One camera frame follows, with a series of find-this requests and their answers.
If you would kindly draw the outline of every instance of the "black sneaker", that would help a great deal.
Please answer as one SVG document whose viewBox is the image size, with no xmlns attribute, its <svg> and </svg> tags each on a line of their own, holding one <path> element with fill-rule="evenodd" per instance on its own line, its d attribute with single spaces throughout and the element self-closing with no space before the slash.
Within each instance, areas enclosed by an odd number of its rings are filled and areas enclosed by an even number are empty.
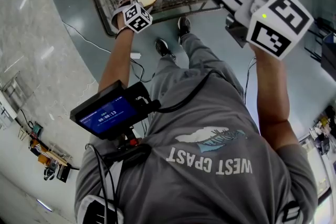
<svg viewBox="0 0 336 224">
<path fill-rule="evenodd" d="M 158 38 L 156 41 L 155 41 L 155 48 L 156 48 L 156 51 L 163 57 L 167 54 L 171 55 L 173 58 L 176 58 L 175 55 L 172 54 L 172 52 L 168 49 L 168 45 L 167 45 L 167 42 L 164 41 L 163 39 L 161 38 Z"/>
<path fill-rule="evenodd" d="M 178 43 L 181 44 L 181 37 L 185 34 L 190 33 L 191 30 L 191 22 L 188 19 L 188 17 L 183 16 L 179 19 L 179 21 L 177 22 L 177 25 L 179 26 L 179 34 L 178 34 Z"/>
</svg>

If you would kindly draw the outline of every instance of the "gray pants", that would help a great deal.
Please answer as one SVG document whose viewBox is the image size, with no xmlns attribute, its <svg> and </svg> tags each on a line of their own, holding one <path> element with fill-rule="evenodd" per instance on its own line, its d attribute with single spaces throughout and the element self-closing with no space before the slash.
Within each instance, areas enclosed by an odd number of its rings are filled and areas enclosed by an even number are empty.
<svg viewBox="0 0 336 224">
<path fill-rule="evenodd" d="M 155 76 L 152 79 L 150 97 L 160 100 L 161 97 L 177 82 L 194 77 L 205 76 L 211 69 L 221 72 L 226 80 L 231 83 L 243 97 L 244 90 L 234 75 L 231 67 L 206 47 L 195 35 L 186 34 L 182 38 L 182 47 L 189 57 L 189 69 L 176 65 L 170 55 L 165 55 L 157 65 Z"/>
</svg>

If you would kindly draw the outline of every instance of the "person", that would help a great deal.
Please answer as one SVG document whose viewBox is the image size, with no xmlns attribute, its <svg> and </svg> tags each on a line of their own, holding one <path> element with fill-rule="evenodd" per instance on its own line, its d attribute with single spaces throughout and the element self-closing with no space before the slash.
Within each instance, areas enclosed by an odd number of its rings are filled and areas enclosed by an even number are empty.
<svg viewBox="0 0 336 224">
<path fill-rule="evenodd" d="M 124 26 L 121 16 L 118 25 Z M 178 67 L 167 43 L 158 39 L 155 48 L 162 58 L 151 100 L 172 106 L 210 70 L 222 76 L 212 73 L 179 110 L 149 116 L 142 143 L 152 151 L 146 161 L 121 173 L 116 189 L 124 223 L 275 223 L 290 193 L 309 223 L 317 188 L 307 154 L 288 122 L 284 63 L 251 45 L 257 62 L 259 133 L 230 66 L 191 33 L 187 17 L 178 26 L 189 69 Z M 117 80 L 128 85 L 133 35 L 130 29 L 118 35 L 99 91 Z M 103 157 L 117 150 L 115 141 L 92 136 L 90 143 Z M 75 214 L 87 195 L 99 196 L 100 191 L 96 156 L 87 149 L 77 178 Z"/>
</svg>

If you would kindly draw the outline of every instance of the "screen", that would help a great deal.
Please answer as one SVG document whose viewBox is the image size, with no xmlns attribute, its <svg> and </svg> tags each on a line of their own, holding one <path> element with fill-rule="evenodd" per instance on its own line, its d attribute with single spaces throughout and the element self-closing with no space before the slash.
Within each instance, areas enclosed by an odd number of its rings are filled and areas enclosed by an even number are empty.
<svg viewBox="0 0 336 224">
<path fill-rule="evenodd" d="M 100 134 L 136 115 L 136 110 L 124 97 L 118 97 L 85 116 L 79 122 Z"/>
</svg>

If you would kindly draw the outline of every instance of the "gray t-shirt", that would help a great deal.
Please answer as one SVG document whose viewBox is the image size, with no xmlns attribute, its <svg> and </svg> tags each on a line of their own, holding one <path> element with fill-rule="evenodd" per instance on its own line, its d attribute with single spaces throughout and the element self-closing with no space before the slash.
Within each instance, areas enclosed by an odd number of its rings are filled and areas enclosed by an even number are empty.
<svg viewBox="0 0 336 224">
<path fill-rule="evenodd" d="M 162 107 L 184 99 L 200 78 L 176 83 Z M 91 138 L 104 155 L 113 142 Z M 274 151 L 259 135 L 238 92 L 210 76 L 181 109 L 153 116 L 148 159 L 125 170 L 117 195 L 124 223 L 275 223 L 290 191 L 305 222 L 317 207 L 317 189 L 301 146 Z M 88 194 L 99 195 L 97 160 L 83 157 L 76 187 L 75 213 Z"/>
</svg>

